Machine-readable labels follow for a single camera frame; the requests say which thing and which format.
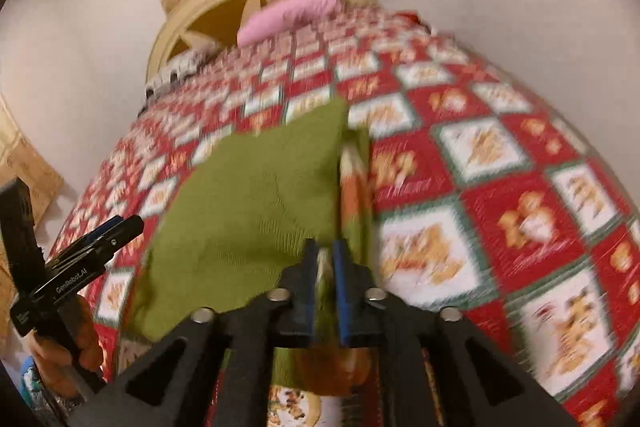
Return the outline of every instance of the green cloth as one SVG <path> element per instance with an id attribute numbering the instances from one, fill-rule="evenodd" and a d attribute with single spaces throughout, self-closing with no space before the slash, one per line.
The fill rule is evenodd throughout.
<path id="1" fill-rule="evenodd" d="M 126 329 L 156 341 L 201 306 L 242 307 L 300 260 L 307 237 L 324 245 L 338 237 L 342 146 L 354 140 L 365 150 L 367 143 L 348 129 L 347 114 L 336 98 L 259 136 L 221 140 L 167 211 Z M 362 263 L 360 247 L 354 257 Z M 276 361 L 275 380 L 292 385 L 284 365 Z"/>

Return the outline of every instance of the wooden headboard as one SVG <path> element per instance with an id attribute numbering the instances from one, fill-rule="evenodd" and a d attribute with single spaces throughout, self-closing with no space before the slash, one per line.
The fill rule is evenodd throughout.
<path id="1" fill-rule="evenodd" d="M 376 0 L 345 0 L 372 4 Z M 162 25 L 149 55 L 146 79 L 158 73 L 175 55 L 215 40 L 235 46 L 240 26 L 264 5 L 264 0 L 181 0 Z"/>

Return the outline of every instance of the checkered bedspread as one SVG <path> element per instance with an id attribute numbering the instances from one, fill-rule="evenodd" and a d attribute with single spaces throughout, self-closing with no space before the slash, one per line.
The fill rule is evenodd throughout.
<path id="1" fill-rule="evenodd" d="M 86 289 L 106 376 L 146 347 L 120 326 L 180 184 L 222 137 L 287 124 L 332 96 L 374 138 L 386 287 L 413 305 L 465 309 L 584 425 L 611 418 L 640 370 L 636 209 L 539 97 L 377 8 L 226 52 L 149 108 L 103 163 L 54 251 L 115 214 L 145 219 Z M 302 400 L 308 425 L 344 410 L 316 398 Z M 274 411 L 270 423 L 305 424 Z"/>

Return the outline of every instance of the bed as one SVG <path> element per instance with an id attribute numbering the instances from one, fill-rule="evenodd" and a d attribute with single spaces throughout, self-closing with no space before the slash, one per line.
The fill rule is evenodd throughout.
<path id="1" fill-rule="evenodd" d="M 261 4 L 183 3 L 160 31 L 148 76 L 194 42 L 231 44 L 207 14 L 226 3 L 237 28 Z M 334 96 L 373 139 L 385 287 L 412 305 L 460 307 L 583 425 L 608 422 L 640 371 L 637 209 L 587 140 L 530 89 L 451 36 L 376 6 L 228 47 L 151 103 L 100 166 L 52 253 L 116 214 L 145 220 L 82 292 L 106 378 L 148 348 L 122 325 L 154 230 L 191 171 L 228 134 L 286 125 Z M 296 419 L 287 390 L 273 396 L 273 426 L 378 423 L 370 397 L 306 393 Z"/>

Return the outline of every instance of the bed sheet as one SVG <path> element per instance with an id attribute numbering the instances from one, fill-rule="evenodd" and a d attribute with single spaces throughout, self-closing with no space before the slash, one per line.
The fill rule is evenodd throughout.
<path id="1" fill-rule="evenodd" d="M 386 288 L 412 305 L 460 307 L 576 419 L 610 419 L 640 369 L 638 212 L 533 92 L 377 7 L 223 53 L 154 103 L 103 163 L 54 251 L 116 214 L 145 220 L 84 291 L 107 378 L 147 348 L 122 325 L 181 183 L 223 137 L 287 124 L 332 96 L 373 139 Z M 357 398 L 273 390 L 270 424 L 353 418 L 363 418 Z"/>

